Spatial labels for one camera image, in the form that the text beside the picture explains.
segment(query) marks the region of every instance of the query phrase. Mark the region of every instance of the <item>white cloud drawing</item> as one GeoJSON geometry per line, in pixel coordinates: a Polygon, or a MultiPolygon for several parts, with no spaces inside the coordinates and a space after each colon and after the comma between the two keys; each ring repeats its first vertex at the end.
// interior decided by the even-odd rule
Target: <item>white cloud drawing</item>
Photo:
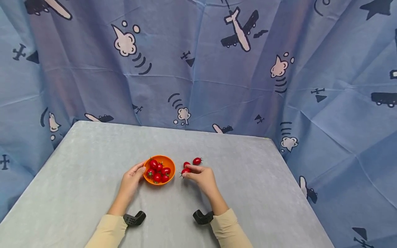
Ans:
{"type": "Polygon", "coordinates": [[[280,57],[277,55],[276,56],[276,63],[273,65],[271,68],[271,77],[281,77],[282,75],[285,74],[285,69],[288,68],[288,62],[287,61],[281,61],[280,57]]]}
{"type": "Polygon", "coordinates": [[[187,108],[180,108],[178,109],[178,119],[185,120],[186,125],[189,125],[189,123],[187,122],[187,120],[190,118],[190,113],[189,113],[189,109],[187,108]]]}
{"type": "Polygon", "coordinates": [[[295,137],[284,137],[281,141],[281,146],[285,147],[289,152],[292,151],[292,148],[298,146],[298,139],[295,137]]]}
{"type": "Polygon", "coordinates": [[[50,118],[49,118],[49,124],[50,124],[50,132],[54,133],[58,131],[58,128],[61,126],[58,124],[55,120],[55,116],[53,113],[49,112],[50,118]]]}
{"type": "Polygon", "coordinates": [[[114,47],[120,51],[120,55],[128,57],[129,55],[137,52],[135,46],[135,37],[131,33],[123,33],[118,27],[112,24],[113,30],[116,34],[116,40],[114,41],[114,47]]]}

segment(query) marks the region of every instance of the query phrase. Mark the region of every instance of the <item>small plane print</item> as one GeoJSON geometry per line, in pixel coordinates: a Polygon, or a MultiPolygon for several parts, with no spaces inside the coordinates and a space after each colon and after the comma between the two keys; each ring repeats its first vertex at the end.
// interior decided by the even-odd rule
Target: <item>small plane print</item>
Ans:
{"type": "Polygon", "coordinates": [[[259,13],[257,10],[252,12],[252,15],[249,17],[247,23],[241,27],[237,17],[239,16],[240,8],[236,7],[234,12],[229,10],[228,16],[224,18],[226,25],[233,24],[234,35],[221,39],[222,46],[230,47],[231,45],[236,46],[237,43],[240,43],[241,48],[249,52],[251,50],[251,45],[248,40],[248,35],[251,32],[251,28],[255,27],[256,21],[259,19],[259,13]]]}

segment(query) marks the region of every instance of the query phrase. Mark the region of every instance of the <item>beige sleeve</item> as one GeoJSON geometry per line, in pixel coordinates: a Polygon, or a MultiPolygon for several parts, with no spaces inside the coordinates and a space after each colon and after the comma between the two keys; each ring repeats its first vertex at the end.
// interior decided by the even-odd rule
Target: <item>beige sleeve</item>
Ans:
{"type": "Polygon", "coordinates": [[[232,209],[219,216],[214,216],[214,219],[211,221],[211,227],[221,248],[252,247],[232,209]]]}
{"type": "Polygon", "coordinates": [[[123,217],[106,214],[102,216],[85,248],[117,248],[126,229],[123,217]]]}

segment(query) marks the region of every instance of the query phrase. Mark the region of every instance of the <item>table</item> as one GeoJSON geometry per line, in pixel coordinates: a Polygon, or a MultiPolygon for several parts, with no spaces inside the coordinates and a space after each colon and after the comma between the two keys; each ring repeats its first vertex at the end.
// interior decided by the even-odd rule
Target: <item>table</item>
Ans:
{"type": "MultiPolygon", "coordinates": [[[[79,121],[0,224],[0,247],[84,247],[132,165],[163,154],[178,170],[202,157],[254,247],[332,248],[274,143],[267,138],[79,121]]],[[[143,183],[128,209],[147,217],[120,247],[218,247],[210,211],[187,179],[143,183]]]]}

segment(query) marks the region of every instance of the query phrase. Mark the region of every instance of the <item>blue fabric backdrop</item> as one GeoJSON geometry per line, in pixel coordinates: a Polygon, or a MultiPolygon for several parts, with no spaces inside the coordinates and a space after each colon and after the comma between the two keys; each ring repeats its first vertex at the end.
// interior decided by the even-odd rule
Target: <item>blue fabric backdrop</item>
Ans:
{"type": "Polygon", "coordinates": [[[0,4],[0,220],[91,120],[270,137],[335,247],[396,246],[397,1],[0,4]]]}

